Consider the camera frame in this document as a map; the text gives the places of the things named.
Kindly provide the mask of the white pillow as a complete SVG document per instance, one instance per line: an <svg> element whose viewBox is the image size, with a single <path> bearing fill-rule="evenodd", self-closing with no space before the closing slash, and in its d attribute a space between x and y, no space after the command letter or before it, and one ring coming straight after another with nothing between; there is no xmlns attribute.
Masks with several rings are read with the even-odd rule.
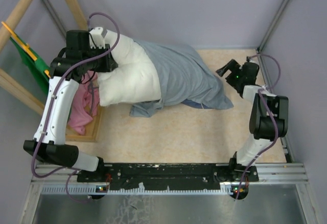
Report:
<svg viewBox="0 0 327 224"><path fill-rule="evenodd" d="M121 35L111 55L118 67L111 72L98 73L102 107L161 99L157 70L143 47Z"/></svg>

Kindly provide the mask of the light blue pillowcase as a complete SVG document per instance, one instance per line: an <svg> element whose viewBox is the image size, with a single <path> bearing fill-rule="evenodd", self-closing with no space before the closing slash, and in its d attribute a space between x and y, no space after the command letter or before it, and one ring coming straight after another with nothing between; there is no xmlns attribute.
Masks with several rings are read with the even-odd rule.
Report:
<svg viewBox="0 0 327 224"><path fill-rule="evenodd" d="M226 110L233 103L225 95L223 82L189 45L166 45L138 40L155 66L161 98L133 104L131 117L153 116L165 106L184 104L196 109Z"/></svg>

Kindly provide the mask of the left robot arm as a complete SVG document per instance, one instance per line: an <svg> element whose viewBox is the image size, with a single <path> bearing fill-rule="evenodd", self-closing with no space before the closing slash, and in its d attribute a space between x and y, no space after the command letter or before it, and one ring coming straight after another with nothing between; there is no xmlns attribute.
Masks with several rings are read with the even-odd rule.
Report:
<svg viewBox="0 0 327 224"><path fill-rule="evenodd" d="M51 62L49 90L43 115L32 140L24 142L24 150L32 156L31 170L40 161L76 170L88 171L99 182L106 177L102 161L66 144L66 125L74 96L89 72L107 72L117 68L111 51L118 43L105 41L107 31L96 27L90 31L70 30L66 47Z"/></svg>

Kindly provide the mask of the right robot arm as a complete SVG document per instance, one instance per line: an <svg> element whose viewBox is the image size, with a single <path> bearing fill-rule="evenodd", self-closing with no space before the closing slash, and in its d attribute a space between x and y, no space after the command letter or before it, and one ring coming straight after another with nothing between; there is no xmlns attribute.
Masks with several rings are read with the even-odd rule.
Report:
<svg viewBox="0 0 327 224"><path fill-rule="evenodd" d="M216 73L222 77L227 71L227 83L241 98L252 103L249 120L249 137L243 147L236 151L230 160L228 175L234 181L246 176L246 171L276 141L284 137L288 130L289 99L270 93L265 87L256 84L259 65L247 59L240 65L230 60Z"/></svg>

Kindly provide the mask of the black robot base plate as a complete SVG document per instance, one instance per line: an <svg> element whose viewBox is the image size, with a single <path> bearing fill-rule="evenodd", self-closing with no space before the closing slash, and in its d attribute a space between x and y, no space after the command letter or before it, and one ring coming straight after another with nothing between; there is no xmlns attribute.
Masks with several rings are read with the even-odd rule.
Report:
<svg viewBox="0 0 327 224"><path fill-rule="evenodd" d="M219 190L223 182L257 182L255 166L247 168L230 161L219 163L150 164L105 163L100 169L77 174L78 183L105 183L111 190L132 190L142 183L155 190Z"/></svg>

